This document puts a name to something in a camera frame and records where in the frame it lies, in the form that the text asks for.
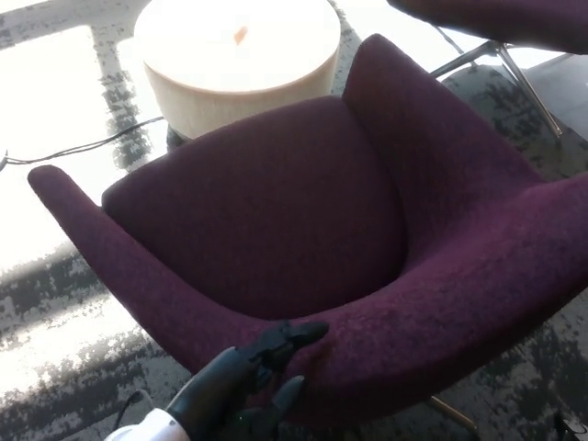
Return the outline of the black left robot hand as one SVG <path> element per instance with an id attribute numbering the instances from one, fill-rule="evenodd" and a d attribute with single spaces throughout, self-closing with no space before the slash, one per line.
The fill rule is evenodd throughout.
<path id="1" fill-rule="evenodd" d="M 249 345 L 230 347 L 202 368 L 165 411 L 191 440 L 274 440 L 305 378 L 289 379 L 266 407 L 246 409 L 245 402 L 268 386 L 301 348 L 316 343 L 328 331 L 327 322 L 282 322 Z"/>

